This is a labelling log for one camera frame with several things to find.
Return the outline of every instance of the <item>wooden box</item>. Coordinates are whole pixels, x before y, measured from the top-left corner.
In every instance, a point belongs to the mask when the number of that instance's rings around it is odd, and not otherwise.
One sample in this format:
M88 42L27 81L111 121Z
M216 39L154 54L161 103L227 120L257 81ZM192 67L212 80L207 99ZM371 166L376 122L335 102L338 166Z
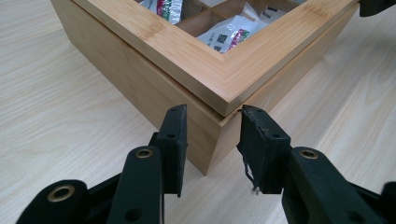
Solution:
M157 128L167 108L188 105L188 158L204 174L239 142L238 108L275 106L358 6L357 0L307 0L297 7L229 0L172 25L133 0L51 1L71 42ZM240 13L246 1L290 12L224 54L195 38Z

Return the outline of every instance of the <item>screw hole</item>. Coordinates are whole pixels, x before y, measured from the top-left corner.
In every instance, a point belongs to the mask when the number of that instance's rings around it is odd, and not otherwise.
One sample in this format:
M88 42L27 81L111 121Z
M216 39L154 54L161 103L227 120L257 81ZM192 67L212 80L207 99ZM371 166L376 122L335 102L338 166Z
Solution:
M131 208L125 213L125 220L129 222L135 222L143 216L142 209Z
M315 160L318 158L318 153L311 150L302 150L300 151L300 155L311 160Z
M141 149L138 150L135 155L139 159L145 159L152 155L152 151L150 149Z
M53 191L49 193L47 196L47 200L52 203L58 203L68 199L75 192L75 187L72 185L64 185L60 187L56 187Z
M346 216L349 220L351 220L352 222L355 222L355 223L364 223L365 222L364 217L354 211L347 211Z

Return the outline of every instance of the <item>wood grain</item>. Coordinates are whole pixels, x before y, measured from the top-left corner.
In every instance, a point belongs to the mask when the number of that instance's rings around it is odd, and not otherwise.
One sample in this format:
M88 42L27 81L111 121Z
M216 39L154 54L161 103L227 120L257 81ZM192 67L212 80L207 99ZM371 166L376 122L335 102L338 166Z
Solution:
M224 117L358 2L308 0L221 55L134 1L75 1Z
M218 22L224 21L225 19L226 18L220 16L212 10L207 9L202 13L177 23L176 26L182 29L184 32L187 32L189 35L197 37L205 33Z
M213 6L211 9L226 18L231 18L242 12L245 3L249 3L253 9L256 10L258 15L261 15L267 7L273 7L284 12L289 12L299 6L298 3L289 0L227 0L221 4Z
M173 105L188 105L188 158L203 174L208 174L237 145L240 119L236 110L229 117L222 117L76 3L57 0L52 3L72 43L154 126L160 127L162 111ZM272 109L318 61L318 55L330 47L355 10L353 7L343 15L247 103L260 102L263 108Z
M129 150L156 129L69 42L50 1L0 8L14 12L0 17L0 40L7 40L0 48L0 218L8 224L55 181L92 187L120 172ZM22 29L29 18L35 27ZM375 192L396 180L395 22L396 7L367 19L355 14L270 111L295 147L324 151L348 180ZM252 195L243 172L237 150L208 176L187 161L182 197L165 197L165 220L287 223L280 197Z

